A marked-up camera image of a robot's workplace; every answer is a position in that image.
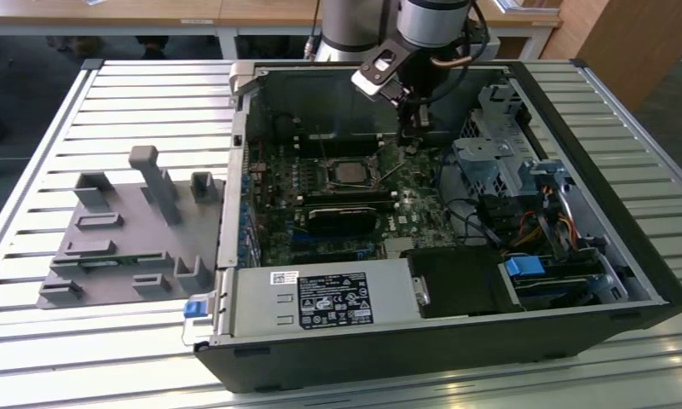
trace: wooden table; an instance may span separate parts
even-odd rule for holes
[[[561,19],[551,14],[505,14],[495,0],[480,0],[480,6],[493,34],[525,38],[520,58],[539,59]],[[238,58],[235,38],[241,35],[309,36],[316,7],[317,0],[223,0],[218,37],[225,58]]]
[[[0,0],[0,35],[214,35],[222,0]]]

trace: power supply label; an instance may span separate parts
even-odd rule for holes
[[[298,310],[305,330],[373,324],[366,273],[298,277]]]

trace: barcode sticker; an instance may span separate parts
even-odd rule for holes
[[[271,285],[296,284],[298,282],[297,271],[274,271],[271,273]]]
[[[182,19],[182,24],[215,24],[215,20]]]

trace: motherboard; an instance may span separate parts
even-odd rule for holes
[[[249,156],[261,265],[398,258],[457,242],[434,186],[440,148],[317,134],[258,141]]]

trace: aluminum table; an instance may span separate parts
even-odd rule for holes
[[[35,308],[82,171],[106,170],[113,183],[139,181],[129,152],[153,144],[175,181],[198,170],[226,174],[231,63],[106,61],[80,71],[0,215],[0,407],[682,404],[682,315],[567,360],[234,395],[181,340],[183,301]],[[527,65],[682,280],[682,171],[587,68],[568,61]],[[555,157],[541,128],[535,131]],[[191,335],[209,333],[206,325]]]

